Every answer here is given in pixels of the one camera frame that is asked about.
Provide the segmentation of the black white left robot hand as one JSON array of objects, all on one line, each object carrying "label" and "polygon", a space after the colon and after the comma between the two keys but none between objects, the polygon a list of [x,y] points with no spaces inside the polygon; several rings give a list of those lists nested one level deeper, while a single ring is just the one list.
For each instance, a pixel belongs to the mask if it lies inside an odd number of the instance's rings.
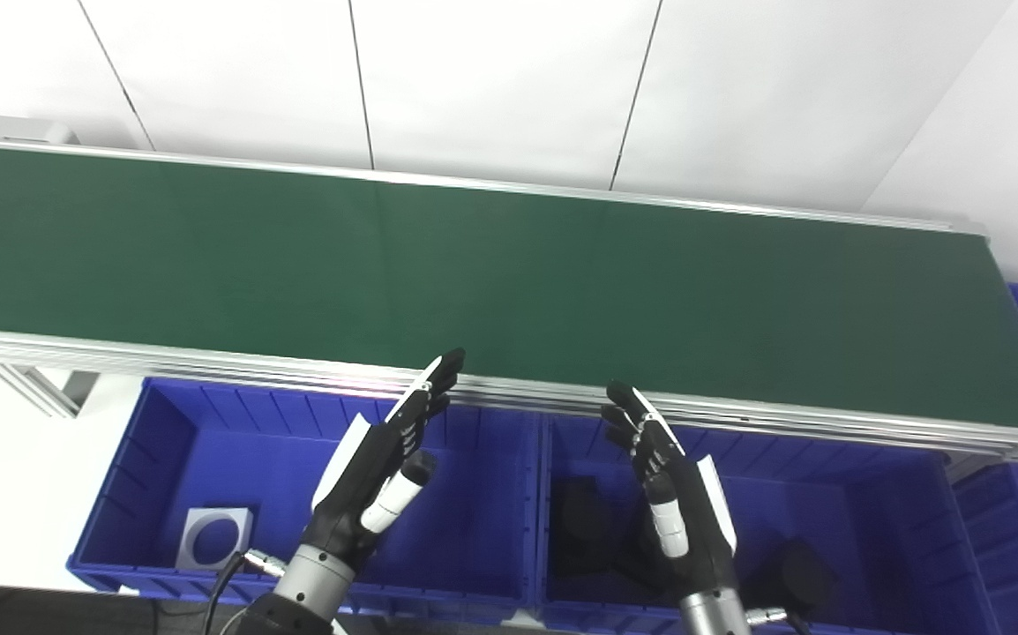
[{"label": "black white left robot hand", "polygon": [[437,357],[414,379],[379,423],[351,427],[351,453],[332,459],[337,475],[325,474],[301,545],[326,552],[353,572],[363,569],[379,537],[425,490],[439,466],[422,450],[428,421],[445,411],[466,353],[455,348]]}]

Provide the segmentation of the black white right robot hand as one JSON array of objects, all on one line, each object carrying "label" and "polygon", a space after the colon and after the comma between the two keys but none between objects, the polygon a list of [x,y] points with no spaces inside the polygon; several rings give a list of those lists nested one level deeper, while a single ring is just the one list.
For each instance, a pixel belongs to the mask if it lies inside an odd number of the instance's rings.
[{"label": "black white right robot hand", "polygon": [[657,407],[632,385],[606,386],[602,406],[607,441],[625,451],[645,490],[659,546],[679,600],[737,590],[734,547],[724,533],[701,462],[687,455]]}]

